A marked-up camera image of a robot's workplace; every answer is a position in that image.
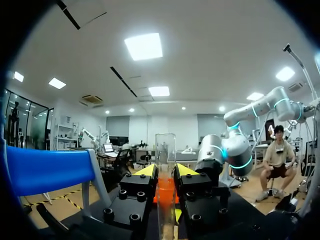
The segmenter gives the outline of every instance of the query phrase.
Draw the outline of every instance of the sneaker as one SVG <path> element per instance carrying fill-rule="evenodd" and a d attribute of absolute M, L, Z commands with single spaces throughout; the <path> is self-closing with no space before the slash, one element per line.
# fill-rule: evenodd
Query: sneaker
<path fill-rule="evenodd" d="M 268 191 L 263 191 L 259 194 L 259 196 L 256 198 L 256 202 L 261 202 L 264 199 L 268 198 Z"/>
<path fill-rule="evenodd" d="M 285 196 L 285 193 L 284 193 L 284 191 L 282 191 L 282 190 L 279 190 L 279 191 L 274 195 L 274 197 L 277 198 L 277 199 L 283 199 L 284 196 Z"/>

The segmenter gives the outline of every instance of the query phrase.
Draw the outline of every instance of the yellow-black caution tape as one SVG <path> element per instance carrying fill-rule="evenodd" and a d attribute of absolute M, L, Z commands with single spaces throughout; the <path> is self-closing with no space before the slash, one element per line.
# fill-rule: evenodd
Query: yellow-black caution tape
<path fill-rule="evenodd" d="M 64 194 L 64 195 L 61 195 L 61 196 L 57 196 L 57 197 L 53 197 L 53 198 L 50 198 L 51 201 L 53 200 L 57 200 L 57 199 L 63 199 L 63 198 L 66 198 L 66 196 L 69 196 L 71 194 L 74 194 L 76 192 L 80 192 L 82 190 L 82 188 L 78 189 L 78 190 L 75 190 L 75 191 L 71 191 L 67 194 Z M 39 201 L 39 202 L 36 202 L 36 203 L 29 203 L 29 204 L 24 204 L 24 206 L 37 206 L 39 204 L 46 204 L 46 203 L 50 203 L 48 200 L 46 201 Z"/>
<path fill-rule="evenodd" d="M 73 201 L 71 201 L 69 198 L 67 198 L 66 196 L 64 196 L 65 199 L 67 199 L 67 201 L 69 203 L 71 203 L 73 206 L 75 206 L 76 208 L 82 210 L 82 207 L 78 206 L 76 203 L 74 203 Z"/>

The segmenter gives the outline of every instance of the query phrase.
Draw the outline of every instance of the orange object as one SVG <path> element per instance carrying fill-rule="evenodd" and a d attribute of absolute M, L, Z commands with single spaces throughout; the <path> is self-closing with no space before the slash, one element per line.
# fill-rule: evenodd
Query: orange object
<path fill-rule="evenodd" d="M 173 191 L 175 190 L 173 178 L 158 178 L 158 188 L 161 203 L 169 206 L 171 204 Z M 158 202 L 157 196 L 153 198 L 153 202 Z M 175 203 L 179 203 L 177 191 L 175 191 Z"/>

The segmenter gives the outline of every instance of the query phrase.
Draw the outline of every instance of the dark shorts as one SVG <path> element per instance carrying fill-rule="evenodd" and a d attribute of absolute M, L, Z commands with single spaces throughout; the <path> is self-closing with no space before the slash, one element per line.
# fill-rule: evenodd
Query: dark shorts
<path fill-rule="evenodd" d="M 271 171 L 269 179 L 276 179 L 279 177 L 285 178 L 286 177 L 286 165 L 282 164 L 280 167 L 273 167 L 273 170 Z"/>

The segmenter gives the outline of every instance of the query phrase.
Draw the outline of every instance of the sitting man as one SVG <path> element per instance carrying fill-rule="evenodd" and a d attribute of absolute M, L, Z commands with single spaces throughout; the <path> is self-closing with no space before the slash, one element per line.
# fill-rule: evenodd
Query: sitting man
<path fill-rule="evenodd" d="M 293 169 L 293 164 L 296 160 L 294 151 L 291 145 L 283 139 L 284 127 L 278 125 L 274 128 L 275 141 L 273 141 L 267 148 L 265 157 L 263 159 L 264 170 L 261 173 L 260 181 L 262 186 L 262 193 L 257 197 L 256 201 L 260 202 L 268 198 L 267 183 L 268 179 L 275 179 L 278 177 L 284 178 L 281 189 L 275 194 L 275 198 L 284 197 L 284 189 L 294 179 L 296 170 Z M 286 159 L 291 162 L 286 166 Z"/>

